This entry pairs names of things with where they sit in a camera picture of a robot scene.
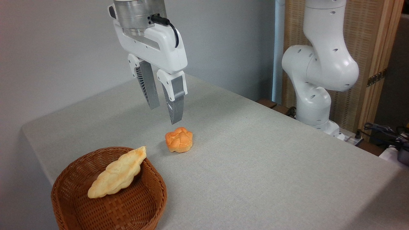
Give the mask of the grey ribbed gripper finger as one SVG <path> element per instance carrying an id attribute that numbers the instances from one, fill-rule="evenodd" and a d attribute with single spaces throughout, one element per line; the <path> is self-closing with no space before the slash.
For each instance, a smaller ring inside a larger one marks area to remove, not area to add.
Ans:
<path id="1" fill-rule="evenodd" d="M 129 54 L 127 59 L 131 74 L 138 81 L 149 108 L 153 110 L 159 107 L 159 96 L 151 64 L 133 54 Z"/>
<path id="2" fill-rule="evenodd" d="M 188 94 L 185 73 L 169 74 L 159 69 L 157 77 L 162 83 L 171 124 L 175 124 L 182 120 L 184 96 Z"/>

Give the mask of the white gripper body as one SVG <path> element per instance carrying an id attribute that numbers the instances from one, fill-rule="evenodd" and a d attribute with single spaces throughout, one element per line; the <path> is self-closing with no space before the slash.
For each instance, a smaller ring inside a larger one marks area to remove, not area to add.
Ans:
<path id="1" fill-rule="evenodd" d="M 168 25 L 165 4 L 111 4 L 108 13 L 125 51 L 169 74 L 187 67 L 180 32 Z"/>

